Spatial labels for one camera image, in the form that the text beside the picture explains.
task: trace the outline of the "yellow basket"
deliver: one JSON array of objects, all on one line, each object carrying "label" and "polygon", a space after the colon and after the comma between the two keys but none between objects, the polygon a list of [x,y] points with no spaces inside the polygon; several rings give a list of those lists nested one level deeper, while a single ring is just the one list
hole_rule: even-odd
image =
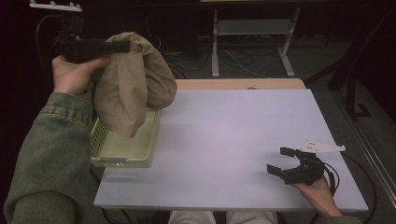
[{"label": "yellow basket", "polygon": [[97,167],[149,168],[152,163],[161,110],[148,110],[134,138],[110,131],[98,119],[92,129],[91,162]]}]

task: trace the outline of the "person's right hand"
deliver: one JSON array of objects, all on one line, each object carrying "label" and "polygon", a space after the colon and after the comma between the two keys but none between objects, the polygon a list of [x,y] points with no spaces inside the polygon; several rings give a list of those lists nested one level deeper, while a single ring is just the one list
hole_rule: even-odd
[{"label": "person's right hand", "polygon": [[332,198],[325,176],[310,186],[305,183],[293,184],[292,186],[300,191],[321,216],[340,217],[342,215]]},{"label": "person's right hand", "polygon": [[62,92],[81,97],[90,88],[94,70],[110,64],[110,58],[102,57],[85,63],[69,63],[60,55],[52,60],[53,92]]}]

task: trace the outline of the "table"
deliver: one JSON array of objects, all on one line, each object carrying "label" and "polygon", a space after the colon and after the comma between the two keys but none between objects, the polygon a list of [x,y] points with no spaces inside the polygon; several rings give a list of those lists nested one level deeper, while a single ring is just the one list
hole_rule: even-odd
[{"label": "table", "polygon": [[[301,147],[307,137],[334,144],[312,92],[304,89],[301,80],[178,80],[177,84],[175,101],[163,110],[152,166],[106,168],[95,205],[156,210],[312,209],[297,190],[265,170],[267,163],[283,169],[298,165],[297,159],[281,156],[280,147]],[[251,87],[268,90],[244,90]],[[341,184],[334,197],[339,208],[367,210],[341,155],[318,156],[339,171]]]}]

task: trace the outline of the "beige cloth bag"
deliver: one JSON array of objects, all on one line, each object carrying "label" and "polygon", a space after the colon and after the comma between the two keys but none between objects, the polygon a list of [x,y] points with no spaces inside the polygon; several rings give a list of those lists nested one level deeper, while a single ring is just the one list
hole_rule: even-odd
[{"label": "beige cloth bag", "polygon": [[147,108],[169,106],[177,84],[163,56],[145,38],[135,33],[113,35],[107,41],[129,40],[129,53],[110,55],[96,86],[94,107],[109,130],[134,137],[144,123]]}]

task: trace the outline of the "person's left hand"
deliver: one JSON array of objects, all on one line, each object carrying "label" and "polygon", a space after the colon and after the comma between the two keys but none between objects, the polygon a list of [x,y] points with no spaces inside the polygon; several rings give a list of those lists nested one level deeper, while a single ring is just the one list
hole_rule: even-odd
[{"label": "person's left hand", "polygon": [[91,86],[91,74],[94,70],[110,64],[110,59],[103,57],[86,63],[69,63],[60,55],[52,60],[53,92],[62,92],[81,97]]}]

